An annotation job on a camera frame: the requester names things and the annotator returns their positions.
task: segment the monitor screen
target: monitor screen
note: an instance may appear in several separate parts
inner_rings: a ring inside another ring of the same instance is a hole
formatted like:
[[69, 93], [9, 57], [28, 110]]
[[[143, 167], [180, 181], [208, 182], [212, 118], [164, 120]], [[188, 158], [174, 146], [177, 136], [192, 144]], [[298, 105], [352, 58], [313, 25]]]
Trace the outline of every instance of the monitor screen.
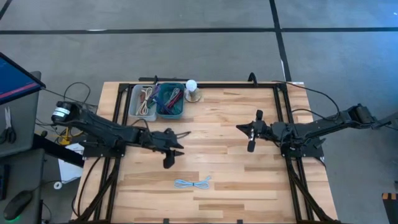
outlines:
[[39, 91], [44, 85], [0, 53], [0, 105]]

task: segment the plastic bin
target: plastic bin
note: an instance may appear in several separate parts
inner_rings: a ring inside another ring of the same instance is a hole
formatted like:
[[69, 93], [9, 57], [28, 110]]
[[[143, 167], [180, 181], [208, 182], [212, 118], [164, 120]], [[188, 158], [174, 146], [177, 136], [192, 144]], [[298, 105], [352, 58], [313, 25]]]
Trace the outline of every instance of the plastic bin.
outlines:
[[157, 104], [152, 106], [149, 111], [148, 115], [136, 115], [138, 108], [141, 105], [141, 101], [139, 100], [139, 95], [142, 93], [141, 90], [145, 90], [146, 88], [151, 87], [152, 92], [155, 91], [155, 85], [135, 85], [132, 89], [131, 93], [131, 100], [130, 100], [130, 108], [129, 108], [129, 115], [130, 117], [137, 118], [137, 119], [145, 119], [146, 121], [155, 121], [156, 120], [156, 107]]
[[[181, 83], [163, 83], [160, 85], [160, 90], [158, 97], [165, 103], [167, 100], [169, 100], [170, 95], [172, 94], [174, 88], [179, 88], [182, 93], [184, 93], [184, 85]], [[184, 97], [182, 96], [181, 99], [179, 99], [178, 102], [175, 104], [176, 109], [181, 111], [179, 114], [162, 114], [161, 106], [157, 106], [156, 113], [165, 119], [180, 119], [183, 115], [183, 108], [184, 108]]]

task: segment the concrete floor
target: concrete floor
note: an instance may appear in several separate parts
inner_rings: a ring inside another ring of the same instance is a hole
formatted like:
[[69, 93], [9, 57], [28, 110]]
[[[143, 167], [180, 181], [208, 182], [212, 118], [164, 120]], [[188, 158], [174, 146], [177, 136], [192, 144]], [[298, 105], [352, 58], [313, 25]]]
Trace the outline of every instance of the concrete floor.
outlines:
[[[393, 0], [276, 0], [282, 27], [387, 27], [398, 25]], [[267, 0], [13, 0], [0, 30], [141, 29], [179, 27], [273, 27]], [[293, 81], [324, 91], [341, 109], [356, 103], [381, 118], [398, 110], [398, 33], [284, 33]], [[274, 33], [0, 35], [0, 50], [27, 70], [40, 70], [49, 90], [72, 82], [91, 87], [96, 104], [105, 81], [139, 77], [283, 80]], [[86, 90], [69, 96], [84, 99]], [[335, 113], [320, 95], [308, 93], [312, 110]], [[60, 98], [40, 93], [38, 118], [49, 122]], [[324, 145], [331, 191], [346, 223], [388, 223], [381, 200], [395, 192], [398, 139], [390, 129], [344, 130]], [[49, 158], [45, 179], [59, 178]], [[78, 181], [43, 191], [53, 221], [66, 222]]]

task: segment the wooden table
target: wooden table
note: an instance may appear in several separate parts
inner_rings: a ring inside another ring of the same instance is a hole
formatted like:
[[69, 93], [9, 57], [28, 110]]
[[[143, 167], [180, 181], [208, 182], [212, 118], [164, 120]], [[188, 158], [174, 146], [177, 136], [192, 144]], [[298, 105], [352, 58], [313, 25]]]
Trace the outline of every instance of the wooden table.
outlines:
[[[118, 86], [118, 82], [104, 84], [98, 108], [100, 116], [112, 120]], [[293, 110], [310, 109], [305, 90], [288, 86], [288, 91]], [[254, 153], [248, 153], [248, 139], [235, 127], [250, 123], [257, 109], [263, 110], [267, 124], [277, 121], [272, 89], [205, 88], [202, 94], [200, 102], [185, 103], [181, 120], [158, 118], [149, 123], [151, 131], [172, 128], [176, 133], [192, 132], [179, 140], [185, 147], [182, 150], [185, 155], [176, 157], [173, 167], [164, 169], [164, 155], [159, 153], [139, 147], [126, 149], [112, 223], [161, 223], [164, 218], [171, 223], [236, 223], [237, 219], [245, 223], [295, 223], [286, 164], [279, 149], [272, 142], [257, 140]], [[294, 119], [296, 123], [307, 123], [312, 116], [299, 112]], [[127, 124], [134, 121], [129, 118]], [[85, 162], [79, 192], [94, 161], [91, 158]], [[97, 163], [89, 176], [82, 208], [88, 206], [98, 191], [103, 161]], [[325, 168], [311, 158], [304, 158], [303, 163], [310, 193], [326, 214], [337, 218]], [[207, 176], [211, 176], [207, 190], [174, 187], [175, 179], [200, 181]], [[300, 193], [299, 199], [306, 218]], [[102, 218], [107, 201], [106, 195]]]

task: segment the white sticker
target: white sticker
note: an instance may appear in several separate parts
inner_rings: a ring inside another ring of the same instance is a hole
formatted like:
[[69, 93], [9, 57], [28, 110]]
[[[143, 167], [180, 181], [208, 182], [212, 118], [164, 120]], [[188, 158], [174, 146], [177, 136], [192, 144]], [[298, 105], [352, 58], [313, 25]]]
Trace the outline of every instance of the white sticker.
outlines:
[[61, 112], [58, 112], [58, 111], [54, 111], [54, 113], [52, 113], [52, 114], [55, 115], [55, 116], [60, 116], [60, 117], [64, 117], [65, 116], [64, 113], [61, 113]]
[[56, 108], [55, 111], [59, 111], [59, 112], [65, 113], [65, 114], [69, 114], [70, 113], [69, 110], [64, 109], [64, 108]]

